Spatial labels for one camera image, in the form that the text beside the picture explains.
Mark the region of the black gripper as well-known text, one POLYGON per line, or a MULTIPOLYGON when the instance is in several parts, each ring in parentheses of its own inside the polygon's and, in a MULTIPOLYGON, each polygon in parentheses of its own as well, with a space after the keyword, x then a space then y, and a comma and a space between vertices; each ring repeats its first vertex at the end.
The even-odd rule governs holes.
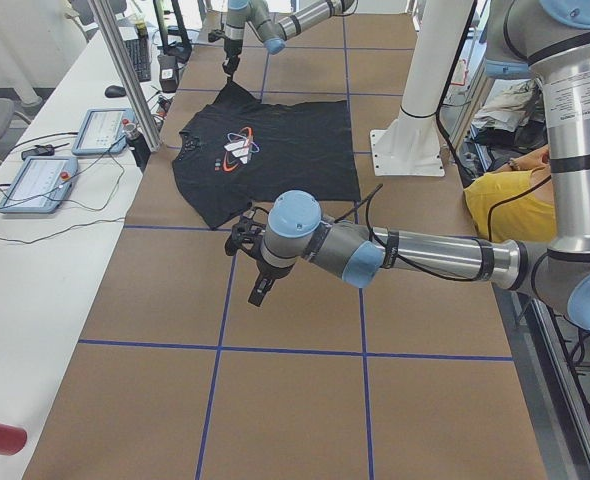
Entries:
POLYGON ((242 41, 226 38, 224 40, 224 51, 226 54, 226 59, 222 64, 223 71, 226 75, 234 75, 240 63, 242 41))
POLYGON ((263 260, 257 260, 258 276, 249 294, 248 302, 260 306, 265 296, 270 292, 274 283, 288 275, 287 267, 275 267, 263 260))

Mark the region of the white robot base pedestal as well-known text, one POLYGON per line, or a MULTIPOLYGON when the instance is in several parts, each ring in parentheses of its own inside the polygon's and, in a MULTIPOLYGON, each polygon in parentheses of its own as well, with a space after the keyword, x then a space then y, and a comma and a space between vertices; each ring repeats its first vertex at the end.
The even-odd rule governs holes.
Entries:
POLYGON ((370 132, 375 175, 445 175, 437 119, 475 8, 466 0, 426 2, 399 114, 387 129, 370 132))

